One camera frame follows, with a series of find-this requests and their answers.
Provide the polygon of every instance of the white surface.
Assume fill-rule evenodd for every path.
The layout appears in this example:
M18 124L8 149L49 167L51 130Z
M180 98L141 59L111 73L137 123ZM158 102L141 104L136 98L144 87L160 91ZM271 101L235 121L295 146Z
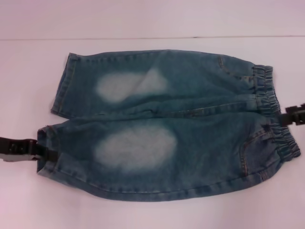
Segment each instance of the white surface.
M68 53L182 49L222 53L274 67L283 107L305 102L305 38L128 41L1 41L0 136L36 138L61 123L50 114ZM305 126L291 126L301 150ZM304 229L305 158L270 180L214 197L137 203L97 198L36 175L35 162L0 161L1 229Z
M0 0L0 39L305 35L303 0Z

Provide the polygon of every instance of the black clip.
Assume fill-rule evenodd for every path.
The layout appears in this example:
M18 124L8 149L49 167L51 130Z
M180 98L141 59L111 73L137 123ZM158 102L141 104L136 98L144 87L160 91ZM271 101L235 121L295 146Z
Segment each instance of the black clip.
M57 159L57 152L37 144L37 140L0 137L0 158L7 162Z
M291 125L295 122L296 125L305 124L305 104L301 107L291 106L286 108L286 114L279 116L282 125Z

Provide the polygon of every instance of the faded knee patch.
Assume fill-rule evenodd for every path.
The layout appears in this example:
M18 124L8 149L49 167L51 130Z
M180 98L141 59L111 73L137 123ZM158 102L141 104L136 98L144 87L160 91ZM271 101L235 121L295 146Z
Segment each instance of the faded knee patch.
M127 128L102 140L95 148L95 159L125 171L152 169L169 159L176 150L173 134L162 126Z
M166 79L152 69L144 74L106 74L98 81L96 93L110 103L119 103L131 95L162 94L166 88Z

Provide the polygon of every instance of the jeans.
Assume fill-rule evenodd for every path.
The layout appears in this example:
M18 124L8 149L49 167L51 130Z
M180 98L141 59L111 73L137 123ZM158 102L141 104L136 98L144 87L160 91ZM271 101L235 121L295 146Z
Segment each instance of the jeans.
M58 151L37 172L93 195L168 201L228 193L271 178L300 155L272 67L203 52L70 53L38 131Z

